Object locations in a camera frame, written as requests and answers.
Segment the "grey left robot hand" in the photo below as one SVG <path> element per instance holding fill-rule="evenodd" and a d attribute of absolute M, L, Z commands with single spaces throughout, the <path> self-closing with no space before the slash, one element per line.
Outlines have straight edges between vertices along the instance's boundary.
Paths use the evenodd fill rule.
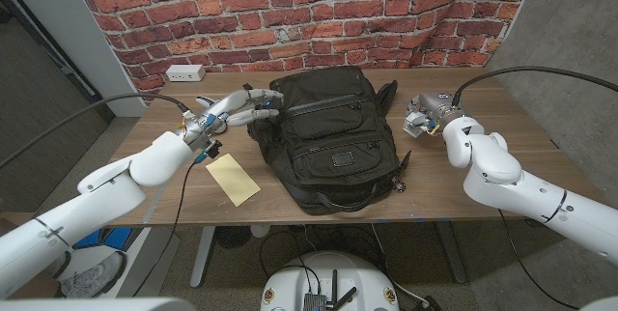
<path fill-rule="evenodd" d="M 197 97 L 204 109 L 185 124 L 183 141 L 193 151 L 206 145 L 210 136 L 226 127 L 243 126 L 255 120 L 275 117 L 284 95 L 269 89 L 238 90 L 229 96 L 212 100 Z"/>

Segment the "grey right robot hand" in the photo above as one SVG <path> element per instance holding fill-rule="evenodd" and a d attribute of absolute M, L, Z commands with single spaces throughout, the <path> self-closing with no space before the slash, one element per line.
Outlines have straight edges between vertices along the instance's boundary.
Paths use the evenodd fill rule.
<path fill-rule="evenodd" d="M 425 92 L 414 97 L 407 106 L 403 130 L 414 138 L 422 132 L 441 134 L 451 121 L 465 115 L 452 100 L 452 94 L 441 92 Z"/>

